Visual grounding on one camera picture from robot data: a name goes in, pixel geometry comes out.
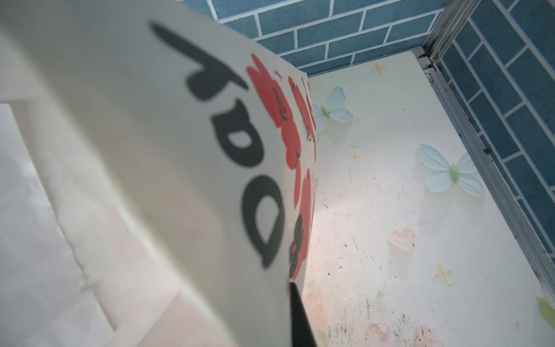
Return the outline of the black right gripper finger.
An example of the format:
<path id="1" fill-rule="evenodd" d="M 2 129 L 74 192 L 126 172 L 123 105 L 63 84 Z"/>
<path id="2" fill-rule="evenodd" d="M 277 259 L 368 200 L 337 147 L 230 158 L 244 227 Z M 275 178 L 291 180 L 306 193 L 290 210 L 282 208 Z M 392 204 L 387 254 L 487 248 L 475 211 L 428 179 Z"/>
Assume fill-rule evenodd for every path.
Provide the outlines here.
<path id="1" fill-rule="evenodd" d="M 301 300 L 301 295 L 294 282 L 289 283 L 291 303 L 292 347 L 316 347 L 315 337 Z"/>

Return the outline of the red white paper bag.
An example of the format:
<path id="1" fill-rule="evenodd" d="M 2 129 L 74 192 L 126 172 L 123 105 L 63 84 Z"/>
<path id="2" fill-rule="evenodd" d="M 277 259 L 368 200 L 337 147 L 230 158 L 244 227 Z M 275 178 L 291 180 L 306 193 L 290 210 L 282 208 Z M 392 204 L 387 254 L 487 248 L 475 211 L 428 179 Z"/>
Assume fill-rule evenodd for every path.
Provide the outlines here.
<path id="1" fill-rule="evenodd" d="M 292 346 L 307 74 L 177 1 L 1 3 L 1 345 Z"/>

